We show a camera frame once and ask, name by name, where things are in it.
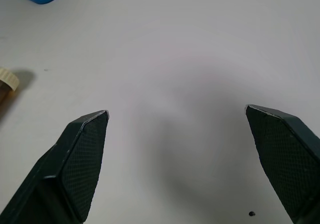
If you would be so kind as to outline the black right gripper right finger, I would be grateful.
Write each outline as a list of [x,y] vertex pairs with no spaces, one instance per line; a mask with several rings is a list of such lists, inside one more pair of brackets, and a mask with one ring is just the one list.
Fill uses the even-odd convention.
[[320,139],[277,109],[245,107],[262,168],[294,224],[320,222]]

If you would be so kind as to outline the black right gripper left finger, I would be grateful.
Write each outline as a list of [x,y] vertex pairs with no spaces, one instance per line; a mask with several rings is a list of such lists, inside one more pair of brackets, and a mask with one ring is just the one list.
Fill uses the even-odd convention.
[[99,181],[109,112],[70,122],[0,214],[2,224],[83,224]]

